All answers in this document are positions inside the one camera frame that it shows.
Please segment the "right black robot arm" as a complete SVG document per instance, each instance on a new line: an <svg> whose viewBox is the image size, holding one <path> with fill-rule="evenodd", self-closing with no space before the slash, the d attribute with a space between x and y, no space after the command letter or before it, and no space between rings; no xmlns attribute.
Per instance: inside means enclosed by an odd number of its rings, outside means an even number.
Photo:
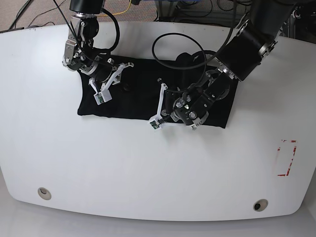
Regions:
<svg viewBox="0 0 316 237"><path fill-rule="evenodd" d="M117 19L104 8L103 0L72 0L70 10L75 13L70 22L68 39L65 44L63 65L71 71L89 76L88 84L95 91L97 105L112 100L109 88L120 83L121 73L132 62L116 64L111 52L120 40L120 28ZM115 41L110 48L94 47L94 38L99 32L97 15L107 14L115 25Z"/></svg>

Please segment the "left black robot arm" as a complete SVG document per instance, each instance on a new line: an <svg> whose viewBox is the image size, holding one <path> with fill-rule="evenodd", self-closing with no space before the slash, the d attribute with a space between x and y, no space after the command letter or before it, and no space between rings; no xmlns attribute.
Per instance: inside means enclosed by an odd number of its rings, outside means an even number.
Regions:
<svg viewBox="0 0 316 237"><path fill-rule="evenodd" d="M233 81L245 80L274 49L279 30L298 4L301 4L300 0L254 0L250 6L250 18L233 36L237 18L235 0L227 38L216 52L202 49L203 62L177 67L154 56L159 64L175 70L196 69L214 59L219 66L215 70L204 71L197 82L183 90L170 90L162 83L157 113L148 121L151 127L161 129L169 118L193 130L207 122L211 108L228 96Z"/></svg>

